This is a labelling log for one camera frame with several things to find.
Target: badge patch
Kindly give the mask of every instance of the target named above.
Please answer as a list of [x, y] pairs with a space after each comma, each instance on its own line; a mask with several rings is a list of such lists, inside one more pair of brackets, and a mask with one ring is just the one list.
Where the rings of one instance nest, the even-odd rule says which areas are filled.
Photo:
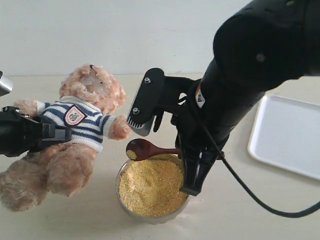
[[71, 106], [64, 114], [64, 124], [68, 127], [77, 126], [87, 117], [76, 105]]

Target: wooden spoon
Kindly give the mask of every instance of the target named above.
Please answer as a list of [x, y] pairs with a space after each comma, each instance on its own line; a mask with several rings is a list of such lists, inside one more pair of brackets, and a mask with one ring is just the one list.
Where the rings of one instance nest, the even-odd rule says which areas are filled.
[[136, 138], [131, 140], [125, 149], [126, 155], [133, 161], [142, 161], [161, 154], [179, 154], [177, 148], [161, 148], [155, 146], [148, 140]]

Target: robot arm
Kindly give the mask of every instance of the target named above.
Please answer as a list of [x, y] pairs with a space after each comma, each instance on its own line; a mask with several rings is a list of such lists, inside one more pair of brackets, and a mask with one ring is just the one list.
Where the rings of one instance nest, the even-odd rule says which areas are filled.
[[201, 192], [230, 133], [266, 91], [320, 75], [319, 9], [319, 0], [253, 0], [216, 32], [214, 59], [202, 79], [165, 76], [159, 68], [146, 72], [127, 122], [145, 137], [153, 124], [159, 129], [164, 112], [172, 114], [183, 192]]
[[[13, 82], [0, 71], [0, 97], [12, 91]], [[30, 117], [13, 106], [0, 111], [0, 155], [18, 157], [26, 151], [39, 152], [51, 145], [71, 140], [71, 129]]]

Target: teddy bear head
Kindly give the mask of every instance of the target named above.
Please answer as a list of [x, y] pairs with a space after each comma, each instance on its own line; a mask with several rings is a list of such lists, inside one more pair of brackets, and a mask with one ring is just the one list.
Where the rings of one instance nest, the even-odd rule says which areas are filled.
[[73, 96], [96, 106], [103, 114], [121, 108], [126, 93], [120, 83], [103, 67], [83, 64], [61, 82], [60, 98]]

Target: navy and white striped shirt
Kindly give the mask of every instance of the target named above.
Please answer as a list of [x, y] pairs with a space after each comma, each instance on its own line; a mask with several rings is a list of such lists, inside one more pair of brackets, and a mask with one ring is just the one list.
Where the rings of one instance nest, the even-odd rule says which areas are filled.
[[103, 136], [109, 136], [109, 129], [116, 119], [103, 115], [93, 104], [78, 97], [64, 96], [55, 103], [37, 102], [38, 114], [59, 126], [72, 129], [72, 143], [82, 143], [101, 152]]

